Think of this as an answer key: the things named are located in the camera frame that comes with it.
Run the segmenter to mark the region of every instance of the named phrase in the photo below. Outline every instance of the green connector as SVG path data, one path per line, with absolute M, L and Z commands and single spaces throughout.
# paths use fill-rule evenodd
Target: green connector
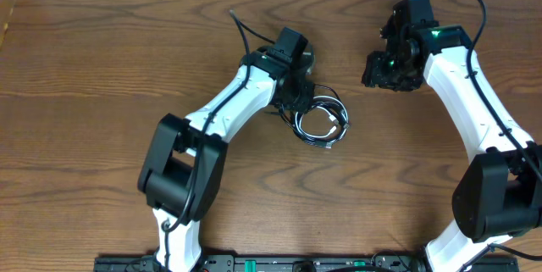
M 256 260 L 245 261 L 245 272 L 256 272 Z
M 364 265 L 365 265 L 365 262 L 363 262 L 363 261 L 354 262 L 355 267 L 361 267 L 361 266 L 364 266 Z

